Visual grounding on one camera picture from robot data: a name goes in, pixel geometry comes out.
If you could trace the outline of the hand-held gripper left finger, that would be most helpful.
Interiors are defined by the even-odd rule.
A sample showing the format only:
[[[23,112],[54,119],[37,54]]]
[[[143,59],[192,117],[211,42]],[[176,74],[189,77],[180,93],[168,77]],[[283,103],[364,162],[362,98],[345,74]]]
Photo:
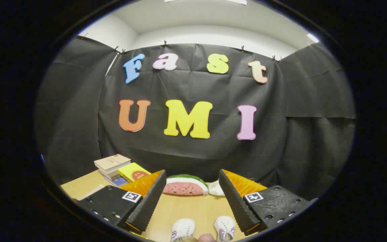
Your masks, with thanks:
[[[105,186],[77,205],[108,224],[141,234],[148,227],[166,183],[166,171],[160,170],[121,188]]]

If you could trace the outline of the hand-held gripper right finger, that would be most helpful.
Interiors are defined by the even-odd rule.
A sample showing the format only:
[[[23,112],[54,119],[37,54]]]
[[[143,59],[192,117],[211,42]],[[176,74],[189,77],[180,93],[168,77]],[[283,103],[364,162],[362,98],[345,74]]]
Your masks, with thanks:
[[[265,187],[221,169],[219,184],[245,236],[291,221],[318,198],[304,199],[280,185]]]

